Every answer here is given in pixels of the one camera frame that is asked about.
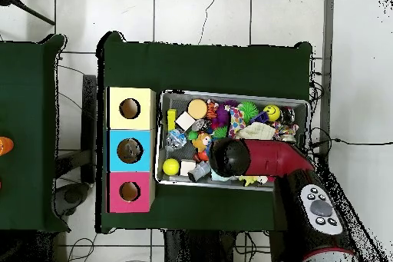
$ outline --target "circular hole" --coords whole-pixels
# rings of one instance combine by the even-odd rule
[[[120,196],[125,201],[135,201],[140,196],[140,188],[135,182],[124,182],[120,187]]]
[[[140,114],[140,104],[133,98],[127,98],[121,102],[119,110],[123,118],[137,118]]]
[[[144,149],[137,139],[124,139],[117,146],[117,156],[127,164],[133,164],[140,160]]]

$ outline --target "yellow box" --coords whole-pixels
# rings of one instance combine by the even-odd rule
[[[156,93],[149,88],[107,87],[106,117],[115,130],[151,130],[156,127]]]

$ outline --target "yellow block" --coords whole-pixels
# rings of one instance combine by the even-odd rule
[[[109,95],[109,127],[116,130],[151,130],[156,127],[156,93],[149,88],[107,87]],[[136,118],[125,118],[121,114],[121,103],[128,98],[139,105]]]
[[[168,131],[174,130],[175,129],[175,120],[176,120],[176,110],[175,109],[169,109],[168,110]]]

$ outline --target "blue box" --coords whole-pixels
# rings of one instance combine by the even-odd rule
[[[109,133],[109,171],[149,171],[152,169],[152,130],[133,131],[133,130],[110,130]],[[133,164],[123,162],[117,156],[117,146],[124,139],[135,139],[142,146],[143,152],[139,161]]]

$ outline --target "pink box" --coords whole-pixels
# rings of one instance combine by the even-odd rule
[[[138,186],[140,194],[135,201],[126,201],[121,197],[121,185],[125,182],[134,182]],[[109,212],[149,212],[153,199],[154,186],[150,172],[109,173]]]

